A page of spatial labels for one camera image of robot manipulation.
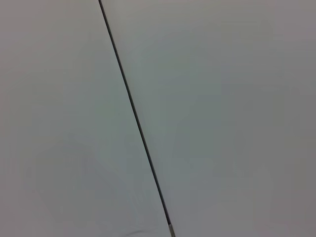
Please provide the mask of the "black vertical wall strip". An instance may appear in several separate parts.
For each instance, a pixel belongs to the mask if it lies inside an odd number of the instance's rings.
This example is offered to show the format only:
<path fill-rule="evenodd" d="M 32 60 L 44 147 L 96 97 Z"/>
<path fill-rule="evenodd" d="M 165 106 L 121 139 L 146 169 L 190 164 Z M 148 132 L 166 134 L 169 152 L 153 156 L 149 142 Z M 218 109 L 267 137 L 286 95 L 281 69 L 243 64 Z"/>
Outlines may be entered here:
<path fill-rule="evenodd" d="M 121 73 L 121 76 L 122 76 L 122 79 L 123 79 L 123 82 L 124 82 L 124 86 L 125 86 L 125 89 L 126 89 L 126 92 L 127 92 L 127 95 L 128 95 L 128 99 L 129 99 L 129 102 L 130 102 L 130 105 L 131 105 L 131 108 L 132 108 L 132 111 L 133 111 L 133 115 L 134 115 L 135 121 L 137 123 L 137 127 L 138 127 L 139 134 L 141 136 L 141 140 L 142 140 L 145 152 L 146 152 L 146 156 L 147 156 L 147 160 L 148 160 L 148 163 L 149 163 L 149 166 L 150 166 L 150 169 L 151 169 L 151 173 L 152 173 L 152 176 L 153 176 L 154 181 L 155 181 L 156 189 L 158 191 L 160 202 L 161 202 L 162 207 L 163 207 L 164 215 L 165 215 L 165 218 L 166 218 L 166 221 L 167 221 L 167 224 L 168 224 L 170 237 L 176 237 L 176 234 L 175 234 L 172 222 L 170 220 L 168 209 L 167 209 L 164 197 L 163 197 L 163 193 L 161 191 L 160 183 L 158 181 L 158 177 L 157 177 L 156 170 L 155 170 L 155 167 L 154 167 L 154 164 L 153 164 L 153 161 L 152 161 L 152 157 L 151 157 L 148 145 L 147 145 L 147 141 L 146 141 L 146 138 L 145 138 L 145 135 L 144 135 L 144 132 L 143 132 L 143 129 L 142 129 L 142 126 L 141 126 L 138 114 L 137 114 L 137 110 L 136 110 L 136 107 L 135 107 L 135 104 L 134 104 L 134 101 L 133 101 L 133 97 L 132 97 L 132 94 L 131 94 L 131 91 L 130 91 L 130 88 L 129 88 L 129 85 L 128 85 L 128 81 L 126 79 L 125 71 L 123 69 L 123 66 L 122 66 L 122 63 L 121 63 L 121 60 L 120 60 L 120 57 L 119 57 L 119 52 L 117 50 L 115 39 L 114 39 L 113 34 L 112 34 L 112 29 L 111 29 L 111 26 L 109 24 L 109 21 L 108 21 L 106 12 L 105 12 L 105 8 L 104 8 L 104 5 L 103 5 L 104 1 L 105 0 L 98 0 L 98 3 L 99 3 L 99 6 L 100 6 L 100 9 L 101 9 L 103 18 L 104 18 L 105 25 L 107 27 L 107 31 L 108 31 L 108 34 L 109 34 L 109 37 L 110 37 L 110 40 L 111 40 L 111 44 L 112 44 L 112 47 L 113 47 L 113 50 L 114 50 L 114 53 L 115 53 L 115 57 L 116 57 L 116 60 L 117 60 L 118 66 L 119 66 L 119 70 L 120 70 L 120 73 Z"/>

